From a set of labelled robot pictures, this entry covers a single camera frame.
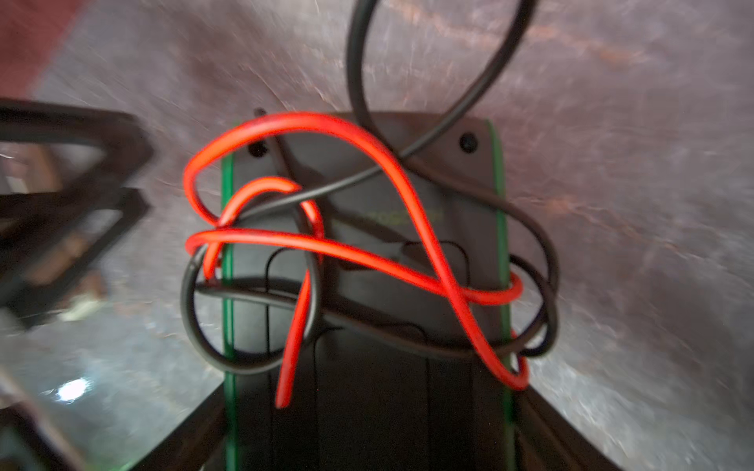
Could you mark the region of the dark green multimeter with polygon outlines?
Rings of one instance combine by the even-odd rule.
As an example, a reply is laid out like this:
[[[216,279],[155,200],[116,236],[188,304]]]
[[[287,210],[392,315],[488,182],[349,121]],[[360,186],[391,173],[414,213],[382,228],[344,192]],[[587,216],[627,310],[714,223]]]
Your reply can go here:
[[[557,251],[505,198],[502,149],[467,118],[514,56],[497,52],[443,115],[374,113],[347,40],[351,112],[227,131],[186,166],[206,231],[186,244],[190,341],[226,374],[232,470],[503,470],[512,398],[559,328]]]

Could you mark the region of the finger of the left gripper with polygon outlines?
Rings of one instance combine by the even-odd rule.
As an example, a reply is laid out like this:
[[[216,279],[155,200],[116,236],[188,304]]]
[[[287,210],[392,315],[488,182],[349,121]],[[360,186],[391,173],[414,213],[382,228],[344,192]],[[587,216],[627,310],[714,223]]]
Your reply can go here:
[[[58,192],[2,196],[1,216],[12,223],[1,232],[1,292],[15,294],[27,269],[98,204],[112,199],[154,150],[134,115],[10,98],[1,100],[1,140],[84,145],[102,152]]]
[[[102,306],[107,298],[98,260],[147,214],[149,205],[135,188],[119,190],[115,200],[95,208],[25,268],[18,267],[1,296],[1,310],[23,329],[56,318],[75,318]]]

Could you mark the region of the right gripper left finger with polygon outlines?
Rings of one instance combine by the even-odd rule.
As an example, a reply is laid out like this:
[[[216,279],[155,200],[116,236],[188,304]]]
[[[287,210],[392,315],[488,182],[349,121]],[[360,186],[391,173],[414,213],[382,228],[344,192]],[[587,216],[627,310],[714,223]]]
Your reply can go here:
[[[225,389],[215,389],[132,470],[200,470],[227,435]]]

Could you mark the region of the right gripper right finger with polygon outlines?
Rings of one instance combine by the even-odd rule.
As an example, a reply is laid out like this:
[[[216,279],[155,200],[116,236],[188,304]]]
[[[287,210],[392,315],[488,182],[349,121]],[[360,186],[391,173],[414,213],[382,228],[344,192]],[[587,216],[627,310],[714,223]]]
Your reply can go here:
[[[534,388],[514,394],[514,427],[520,470],[620,470]]]

